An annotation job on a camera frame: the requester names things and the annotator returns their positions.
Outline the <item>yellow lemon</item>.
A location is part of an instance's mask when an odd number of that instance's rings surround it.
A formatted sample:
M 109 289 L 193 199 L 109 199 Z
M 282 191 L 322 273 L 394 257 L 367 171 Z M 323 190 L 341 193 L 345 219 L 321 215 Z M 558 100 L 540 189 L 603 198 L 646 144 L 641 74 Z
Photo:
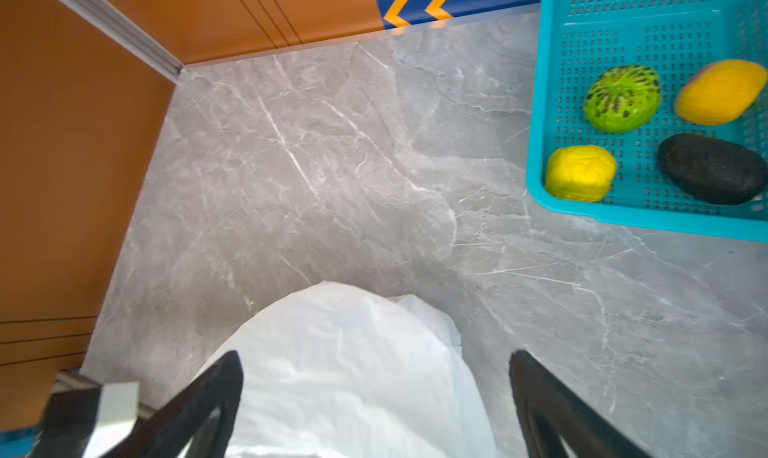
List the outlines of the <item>yellow lemon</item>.
M 614 156 L 600 146 L 559 148 L 548 160 L 545 189 L 560 199 L 598 202 L 611 191 L 617 170 Z

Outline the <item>green avocado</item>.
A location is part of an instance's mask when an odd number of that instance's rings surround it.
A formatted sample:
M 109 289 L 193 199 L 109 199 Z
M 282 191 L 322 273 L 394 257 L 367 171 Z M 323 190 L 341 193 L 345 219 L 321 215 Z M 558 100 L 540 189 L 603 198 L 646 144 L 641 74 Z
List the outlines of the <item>green avocado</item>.
M 737 143 L 678 133 L 658 148 L 660 170 L 685 193 L 715 205 L 739 205 L 767 187 L 767 162 Z

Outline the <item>green fruit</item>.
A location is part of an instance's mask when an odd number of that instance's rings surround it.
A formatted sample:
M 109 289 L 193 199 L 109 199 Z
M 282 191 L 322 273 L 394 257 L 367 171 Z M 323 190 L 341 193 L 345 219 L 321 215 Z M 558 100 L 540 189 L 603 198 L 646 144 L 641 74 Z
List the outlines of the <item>green fruit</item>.
M 596 129 L 622 134 L 646 124 L 661 106 L 661 82 L 650 66 L 625 64 L 603 72 L 584 98 L 584 114 Z

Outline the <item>teal plastic basket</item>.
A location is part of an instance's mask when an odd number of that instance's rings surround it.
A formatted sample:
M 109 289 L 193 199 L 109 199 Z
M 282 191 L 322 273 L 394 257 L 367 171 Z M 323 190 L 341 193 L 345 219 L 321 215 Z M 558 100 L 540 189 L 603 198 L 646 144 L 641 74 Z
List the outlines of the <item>teal plastic basket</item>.
M 749 241 L 767 238 L 767 195 L 714 204 L 677 186 L 658 150 L 680 133 L 767 152 L 767 98 L 704 125 L 674 110 L 687 82 L 720 60 L 767 62 L 767 0 L 541 0 L 527 187 L 542 206 L 601 222 Z M 545 187 L 561 148 L 597 146 L 615 159 L 598 202 Z

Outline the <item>white plastic bag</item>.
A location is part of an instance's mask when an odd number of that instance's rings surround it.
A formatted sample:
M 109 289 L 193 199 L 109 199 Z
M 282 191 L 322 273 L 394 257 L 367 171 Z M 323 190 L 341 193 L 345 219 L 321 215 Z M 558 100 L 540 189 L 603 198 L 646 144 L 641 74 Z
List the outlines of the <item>white plastic bag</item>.
M 492 457 L 454 320 L 413 294 L 322 282 L 220 346 L 244 380 L 230 457 Z

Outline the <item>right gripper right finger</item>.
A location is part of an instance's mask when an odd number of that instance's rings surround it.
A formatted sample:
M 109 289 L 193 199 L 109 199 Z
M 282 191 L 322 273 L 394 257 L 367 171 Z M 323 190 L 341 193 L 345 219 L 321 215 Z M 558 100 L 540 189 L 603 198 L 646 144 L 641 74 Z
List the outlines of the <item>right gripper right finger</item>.
M 646 457 L 529 352 L 511 354 L 509 379 L 530 457 Z

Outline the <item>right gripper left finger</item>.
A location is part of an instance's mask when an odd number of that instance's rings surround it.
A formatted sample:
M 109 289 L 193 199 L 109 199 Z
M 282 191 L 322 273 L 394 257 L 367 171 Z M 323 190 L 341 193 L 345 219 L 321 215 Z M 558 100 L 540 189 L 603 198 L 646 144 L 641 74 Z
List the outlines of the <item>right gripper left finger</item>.
M 109 450 L 108 457 L 223 457 L 244 376 L 228 351 L 163 408 Z

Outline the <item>yellow orange mango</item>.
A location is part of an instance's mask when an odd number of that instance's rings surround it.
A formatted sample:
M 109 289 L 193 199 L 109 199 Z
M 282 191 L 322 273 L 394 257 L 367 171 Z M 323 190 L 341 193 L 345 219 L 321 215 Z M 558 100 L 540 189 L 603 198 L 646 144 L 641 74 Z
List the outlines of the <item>yellow orange mango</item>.
M 740 118 L 767 84 L 767 70 L 747 60 L 720 60 L 694 74 L 680 90 L 674 112 L 704 126 L 718 126 Z

